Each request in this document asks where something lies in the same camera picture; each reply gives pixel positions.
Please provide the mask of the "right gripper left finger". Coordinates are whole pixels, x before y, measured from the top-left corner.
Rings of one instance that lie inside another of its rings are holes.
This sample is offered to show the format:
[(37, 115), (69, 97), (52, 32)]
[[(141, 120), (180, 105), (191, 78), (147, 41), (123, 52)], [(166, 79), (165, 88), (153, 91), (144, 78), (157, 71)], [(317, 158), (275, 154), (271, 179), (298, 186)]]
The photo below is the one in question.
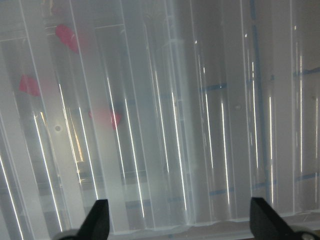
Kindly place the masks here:
[(54, 240), (107, 240), (110, 234), (110, 213), (107, 199), (96, 200), (79, 229), (57, 233)]

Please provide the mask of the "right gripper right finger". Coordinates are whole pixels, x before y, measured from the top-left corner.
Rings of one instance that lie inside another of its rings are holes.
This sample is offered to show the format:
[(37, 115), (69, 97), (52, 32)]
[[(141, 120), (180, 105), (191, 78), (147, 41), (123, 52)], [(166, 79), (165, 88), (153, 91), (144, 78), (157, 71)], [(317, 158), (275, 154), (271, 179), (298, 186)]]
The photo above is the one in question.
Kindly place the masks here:
[(314, 231), (291, 227), (262, 197), (250, 200), (250, 231), (256, 240), (318, 240)]

